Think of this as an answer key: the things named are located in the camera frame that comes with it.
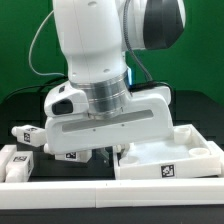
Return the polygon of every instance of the white block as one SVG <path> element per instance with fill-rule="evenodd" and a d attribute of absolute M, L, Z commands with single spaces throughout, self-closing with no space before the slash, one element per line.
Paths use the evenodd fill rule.
<path fill-rule="evenodd" d="M 5 182 L 27 182 L 33 168 L 33 152 L 16 152 L 6 166 Z"/>
<path fill-rule="evenodd" d="M 6 165 L 16 151 L 16 145 L 5 145 L 0 151 L 0 182 L 5 181 Z"/>
<path fill-rule="evenodd" d="M 25 125 L 22 127 L 14 127 L 12 134 L 17 137 L 17 141 L 39 147 L 47 142 L 45 129 Z"/>
<path fill-rule="evenodd" d="M 92 150 L 55 155 L 56 160 L 87 163 L 92 157 Z"/>

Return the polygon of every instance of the black table surface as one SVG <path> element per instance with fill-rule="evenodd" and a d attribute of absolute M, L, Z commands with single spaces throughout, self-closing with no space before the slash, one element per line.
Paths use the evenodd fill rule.
<path fill-rule="evenodd" d="M 45 94 L 21 93 L 0 105 L 0 147 L 17 144 L 18 150 L 33 150 L 35 169 L 30 181 L 114 179 L 113 164 L 105 166 L 93 151 L 87 164 L 55 161 L 43 149 L 16 142 L 14 126 L 44 127 Z M 224 148 L 224 107 L 195 91 L 176 91 L 170 105 L 174 125 L 193 124 L 206 140 Z M 224 223 L 224 205 L 166 206 L 103 209 L 2 210 L 2 223 Z"/>

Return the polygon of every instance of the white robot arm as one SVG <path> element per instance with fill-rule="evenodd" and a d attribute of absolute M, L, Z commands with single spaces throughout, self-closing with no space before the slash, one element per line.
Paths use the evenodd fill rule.
<path fill-rule="evenodd" d="M 183 32 L 182 0 L 129 2 L 125 22 L 129 24 L 126 32 L 133 49 L 168 48 Z M 123 28 L 125 3 L 125 0 L 54 0 L 69 81 L 47 96 L 45 152 L 64 154 L 165 138 L 172 133 L 167 106 L 169 89 L 130 91 L 122 56 L 127 50 Z"/>

